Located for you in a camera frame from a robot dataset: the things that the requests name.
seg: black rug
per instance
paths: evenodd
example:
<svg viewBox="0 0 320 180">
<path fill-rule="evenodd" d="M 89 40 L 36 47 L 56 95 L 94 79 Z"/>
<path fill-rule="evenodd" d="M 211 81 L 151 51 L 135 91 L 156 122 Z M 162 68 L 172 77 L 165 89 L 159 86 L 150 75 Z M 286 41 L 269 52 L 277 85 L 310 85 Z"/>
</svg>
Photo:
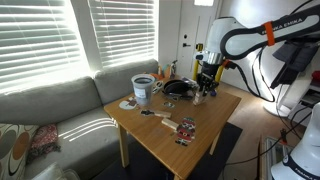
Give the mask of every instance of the black rug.
<svg viewBox="0 0 320 180">
<path fill-rule="evenodd" d="M 213 155 L 209 154 L 210 149 L 208 149 L 188 180 L 218 179 L 241 132 L 241 128 L 227 123 L 221 131 Z M 138 142 L 129 145 L 129 158 L 130 165 L 128 167 L 122 167 L 119 157 L 94 180 L 173 180 L 174 178 L 174 175 Z"/>
</svg>

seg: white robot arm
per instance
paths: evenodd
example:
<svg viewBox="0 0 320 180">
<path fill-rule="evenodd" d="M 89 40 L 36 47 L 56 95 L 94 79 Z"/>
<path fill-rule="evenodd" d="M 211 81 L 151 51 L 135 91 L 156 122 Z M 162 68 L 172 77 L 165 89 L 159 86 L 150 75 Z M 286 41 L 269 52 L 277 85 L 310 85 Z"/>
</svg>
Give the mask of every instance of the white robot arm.
<svg viewBox="0 0 320 180">
<path fill-rule="evenodd" d="M 195 54 L 203 61 L 205 74 L 215 77 L 224 59 L 239 60 L 250 52 L 276 42 L 303 37 L 320 31 L 320 5 L 248 29 L 235 18 L 220 18 L 213 22 L 208 44 Z M 290 155 L 273 166 L 275 180 L 320 180 L 320 103 L 314 106 L 311 121 L 303 139 Z"/>
</svg>

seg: white bucket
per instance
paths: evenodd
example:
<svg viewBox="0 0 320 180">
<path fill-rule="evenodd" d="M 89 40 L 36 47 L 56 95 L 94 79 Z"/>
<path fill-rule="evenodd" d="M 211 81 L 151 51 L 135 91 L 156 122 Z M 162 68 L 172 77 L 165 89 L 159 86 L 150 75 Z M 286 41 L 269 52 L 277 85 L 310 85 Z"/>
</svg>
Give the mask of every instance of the white bucket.
<svg viewBox="0 0 320 180">
<path fill-rule="evenodd" d="M 131 78 L 137 104 L 149 105 L 151 102 L 152 85 L 155 78 L 149 74 L 138 74 Z"/>
</svg>

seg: coaster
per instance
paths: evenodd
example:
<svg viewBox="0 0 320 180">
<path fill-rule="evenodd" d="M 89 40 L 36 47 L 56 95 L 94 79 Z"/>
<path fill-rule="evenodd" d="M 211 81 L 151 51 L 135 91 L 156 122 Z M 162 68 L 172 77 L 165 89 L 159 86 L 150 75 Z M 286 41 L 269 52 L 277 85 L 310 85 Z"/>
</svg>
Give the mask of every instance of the coaster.
<svg viewBox="0 0 320 180">
<path fill-rule="evenodd" d="M 136 101 L 135 97 L 130 97 L 129 99 L 122 101 L 119 104 L 119 107 L 121 109 L 126 109 L 126 110 L 134 109 L 136 106 L 137 106 L 137 101 Z"/>
</svg>

